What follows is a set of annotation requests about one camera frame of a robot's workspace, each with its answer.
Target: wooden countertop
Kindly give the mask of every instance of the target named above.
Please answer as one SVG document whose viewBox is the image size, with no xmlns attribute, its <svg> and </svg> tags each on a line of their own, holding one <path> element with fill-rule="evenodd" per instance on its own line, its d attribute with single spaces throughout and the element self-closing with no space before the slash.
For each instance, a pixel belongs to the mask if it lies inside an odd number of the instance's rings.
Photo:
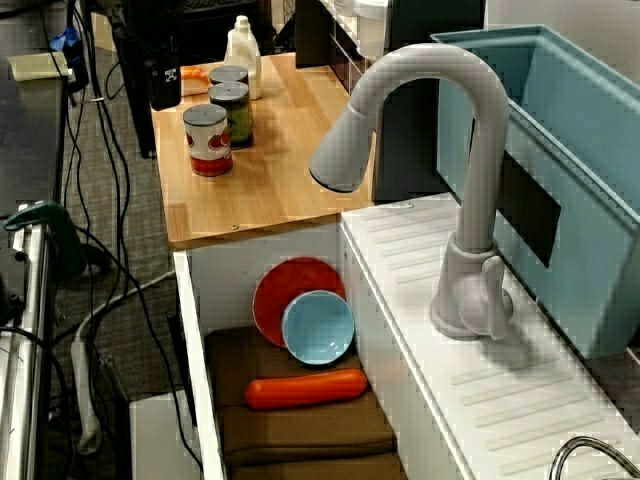
<svg viewBox="0 0 640 480">
<path fill-rule="evenodd" d="M 234 150 L 233 169 L 212 178 L 191 171 L 182 121 L 187 108 L 208 101 L 195 95 L 152 112 L 174 250 L 331 222 L 373 204 L 371 160 L 362 186 L 347 195 L 325 190 L 308 171 L 313 151 L 349 101 L 329 67 L 296 70 L 294 54 L 263 57 L 262 97 L 252 102 L 254 144 Z"/>
</svg>

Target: orange object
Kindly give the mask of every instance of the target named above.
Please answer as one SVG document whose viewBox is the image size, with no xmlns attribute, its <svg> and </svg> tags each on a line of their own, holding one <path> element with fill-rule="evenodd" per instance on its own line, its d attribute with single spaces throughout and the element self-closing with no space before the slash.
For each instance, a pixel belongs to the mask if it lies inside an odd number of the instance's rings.
<svg viewBox="0 0 640 480">
<path fill-rule="evenodd" d="M 254 380 L 245 397 L 254 410 L 271 410 L 359 396 L 367 377 L 354 368 L 302 377 Z"/>
<path fill-rule="evenodd" d="M 182 96 L 207 93 L 209 76 L 198 67 L 180 67 L 182 78 Z"/>
</svg>

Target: brown towel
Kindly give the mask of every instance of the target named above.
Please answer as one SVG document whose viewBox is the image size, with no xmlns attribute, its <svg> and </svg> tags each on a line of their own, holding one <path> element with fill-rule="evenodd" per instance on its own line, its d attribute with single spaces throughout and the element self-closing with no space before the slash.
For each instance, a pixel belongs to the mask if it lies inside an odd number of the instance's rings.
<svg viewBox="0 0 640 480">
<path fill-rule="evenodd" d="M 206 339 L 224 460 L 238 467 L 390 453 L 394 433 L 375 395 L 323 405 L 256 412 L 244 392 L 250 381 L 362 369 L 348 352 L 335 366 L 308 369 L 256 328 L 215 332 Z"/>
<path fill-rule="evenodd" d="M 393 453 L 340 460 L 238 467 L 231 480 L 407 480 Z"/>
</svg>

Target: blue plastic bin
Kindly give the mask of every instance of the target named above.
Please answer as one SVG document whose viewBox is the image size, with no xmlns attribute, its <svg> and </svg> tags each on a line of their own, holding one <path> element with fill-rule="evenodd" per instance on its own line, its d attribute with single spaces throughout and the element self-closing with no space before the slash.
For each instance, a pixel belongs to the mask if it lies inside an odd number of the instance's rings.
<svg viewBox="0 0 640 480">
<path fill-rule="evenodd" d="M 544 26 L 433 39 L 498 74 L 506 151 L 560 207 L 548 266 L 498 213 L 502 253 L 585 358 L 622 352 L 640 325 L 640 88 Z M 473 107 L 441 82 L 438 115 L 438 170 L 462 196 Z"/>
</svg>

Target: faucet handle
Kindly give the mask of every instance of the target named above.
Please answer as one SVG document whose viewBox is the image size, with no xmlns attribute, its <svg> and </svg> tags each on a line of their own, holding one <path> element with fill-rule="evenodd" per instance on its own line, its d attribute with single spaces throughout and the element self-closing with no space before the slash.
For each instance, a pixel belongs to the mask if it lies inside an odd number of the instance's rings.
<svg viewBox="0 0 640 480">
<path fill-rule="evenodd" d="M 485 260 L 482 264 L 482 276 L 487 288 L 487 321 L 489 335 L 494 340 L 507 336 L 507 324 L 513 314 L 513 303 L 509 294 L 504 295 L 504 262 L 498 255 Z"/>
</svg>

